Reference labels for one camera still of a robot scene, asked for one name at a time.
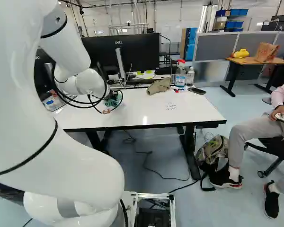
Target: gray floor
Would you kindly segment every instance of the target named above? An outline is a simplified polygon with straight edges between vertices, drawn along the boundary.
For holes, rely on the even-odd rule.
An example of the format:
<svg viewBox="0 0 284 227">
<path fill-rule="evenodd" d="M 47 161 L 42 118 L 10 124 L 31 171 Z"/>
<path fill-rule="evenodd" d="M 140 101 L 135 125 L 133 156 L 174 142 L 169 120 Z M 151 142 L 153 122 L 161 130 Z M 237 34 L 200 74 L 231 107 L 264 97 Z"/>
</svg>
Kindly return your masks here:
<svg viewBox="0 0 284 227">
<path fill-rule="evenodd" d="M 227 119 L 227 124 L 216 129 L 197 130 L 197 145 L 204 144 L 204 137 L 212 134 L 229 135 L 233 125 L 253 117 L 260 116 L 271 107 L 261 101 L 268 94 L 252 85 L 234 87 L 236 98 L 230 97 L 219 87 L 206 87 L 206 97 Z M 145 154 L 136 152 L 153 151 L 147 166 L 157 170 L 164 177 L 185 179 L 188 176 L 184 153 L 175 128 L 129 130 L 137 138 L 133 144 L 124 144 L 128 136 L 124 131 L 115 131 L 109 143 L 109 151 L 118 160 L 125 172 L 125 189 L 136 192 L 163 193 L 191 183 L 178 180 L 163 180 L 156 174 L 146 171 L 142 165 Z M 82 134 L 73 134 L 82 143 L 87 138 Z M 176 217 L 178 227 L 247 227 L 281 226 L 284 227 L 284 195 L 280 197 L 280 215 L 276 220 L 269 220 L 263 213 L 263 185 L 270 179 L 278 180 L 284 175 L 284 164 L 275 170 L 268 179 L 260 179 L 258 170 L 266 169 L 274 156 L 249 149 L 245 153 L 241 174 L 244 176 L 242 190 L 218 190 L 203 192 L 199 183 L 175 192 Z M 20 227 L 29 216 L 25 210 L 9 201 L 0 199 L 0 227 Z M 43 227 L 33 221 L 27 227 Z"/>
</svg>

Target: computer monitor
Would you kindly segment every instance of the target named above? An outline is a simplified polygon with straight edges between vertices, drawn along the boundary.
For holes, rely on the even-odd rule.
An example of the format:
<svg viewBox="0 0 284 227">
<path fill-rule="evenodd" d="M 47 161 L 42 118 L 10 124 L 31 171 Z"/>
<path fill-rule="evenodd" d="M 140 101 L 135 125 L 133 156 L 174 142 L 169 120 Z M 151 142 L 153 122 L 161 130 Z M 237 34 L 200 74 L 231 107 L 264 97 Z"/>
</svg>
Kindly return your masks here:
<svg viewBox="0 0 284 227">
<path fill-rule="evenodd" d="M 95 36 L 82 39 L 83 45 L 91 58 L 91 68 L 97 62 L 106 68 L 118 66 L 115 50 L 121 49 L 125 72 L 154 70 L 159 67 L 160 35 L 112 35 Z"/>
<path fill-rule="evenodd" d="M 36 52 L 34 67 L 35 87 L 39 97 L 53 88 L 51 75 L 49 75 L 44 65 L 46 63 L 54 64 L 55 61 L 43 49 L 40 48 Z"/>
</svg>

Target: shelf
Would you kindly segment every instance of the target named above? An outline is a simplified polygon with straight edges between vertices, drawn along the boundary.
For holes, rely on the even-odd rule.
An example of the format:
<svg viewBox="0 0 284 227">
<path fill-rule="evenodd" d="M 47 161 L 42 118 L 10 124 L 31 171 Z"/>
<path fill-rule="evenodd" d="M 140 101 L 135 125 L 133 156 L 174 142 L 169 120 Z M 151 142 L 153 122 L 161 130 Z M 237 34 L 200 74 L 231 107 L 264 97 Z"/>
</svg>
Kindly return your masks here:
<svg viewBox="0 0 284 227">
<path fill-rule="evenodd" d="M 247 17 L 247 15 L 238 15 L 238 16 L 235 16 L 235 15 L 230 15 L 230 16 L 227 16 L 227 17 Z"/>
</svg>

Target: hand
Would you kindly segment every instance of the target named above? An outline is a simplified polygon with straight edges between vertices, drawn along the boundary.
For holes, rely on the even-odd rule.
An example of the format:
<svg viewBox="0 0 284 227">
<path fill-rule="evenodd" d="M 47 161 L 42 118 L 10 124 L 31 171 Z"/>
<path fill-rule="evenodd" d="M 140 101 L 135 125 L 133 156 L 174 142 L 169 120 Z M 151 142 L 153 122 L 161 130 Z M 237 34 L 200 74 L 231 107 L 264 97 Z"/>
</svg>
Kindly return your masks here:
<svg viewBox="0 0 284 227">
<path fill-rule="evenodd" d="M 284 106 L 283 106 L 283 105 L 281 105 L 281 106 L 279 106 L 278 108 L 276 108 L 276 109 L 270 114 L 269 119 L 270 119 L 271 121 L 275 122 L 275 121 L 276 121 L 275 115 L 278 114 L 278 113 L 284 114 Z"/>
</svg>

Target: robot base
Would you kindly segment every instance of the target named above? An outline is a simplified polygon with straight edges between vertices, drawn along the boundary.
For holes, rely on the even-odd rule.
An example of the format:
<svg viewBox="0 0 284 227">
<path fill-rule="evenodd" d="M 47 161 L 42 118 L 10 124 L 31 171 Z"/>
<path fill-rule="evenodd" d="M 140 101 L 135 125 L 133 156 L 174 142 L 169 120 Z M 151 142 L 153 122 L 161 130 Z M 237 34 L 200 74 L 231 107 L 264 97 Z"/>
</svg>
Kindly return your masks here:
<svg viewBox="0 0 284 227">
<path fill-rule="evenodd" d="M 173 194 L 124 192 L 122 200 L 127 209 L 129 227 L 176 227 Z M 125 227 L 121 206 L 111 227 Z"/>
</svg>

